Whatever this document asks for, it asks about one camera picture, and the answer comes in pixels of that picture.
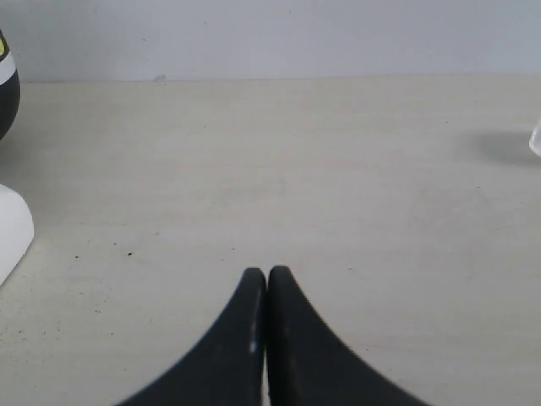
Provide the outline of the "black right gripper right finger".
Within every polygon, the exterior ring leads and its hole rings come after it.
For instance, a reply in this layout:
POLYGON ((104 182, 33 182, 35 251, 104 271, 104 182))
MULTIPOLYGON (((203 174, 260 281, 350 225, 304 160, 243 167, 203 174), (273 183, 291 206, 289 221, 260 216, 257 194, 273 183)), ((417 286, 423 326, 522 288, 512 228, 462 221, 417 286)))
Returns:
POLYGON ((424 405, 360 359, 325 324, 286 266, 267 290, 272 405, 424 405))

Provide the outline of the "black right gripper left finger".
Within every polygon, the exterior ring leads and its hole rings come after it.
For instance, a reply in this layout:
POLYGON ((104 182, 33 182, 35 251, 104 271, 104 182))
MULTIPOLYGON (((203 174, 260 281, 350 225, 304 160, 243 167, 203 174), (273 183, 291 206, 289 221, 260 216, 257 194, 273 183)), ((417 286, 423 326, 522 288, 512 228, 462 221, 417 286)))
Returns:
POLYGON ((172 368, 123 405, 261 405, 266 281, 246 269, 227 305, 172 368))

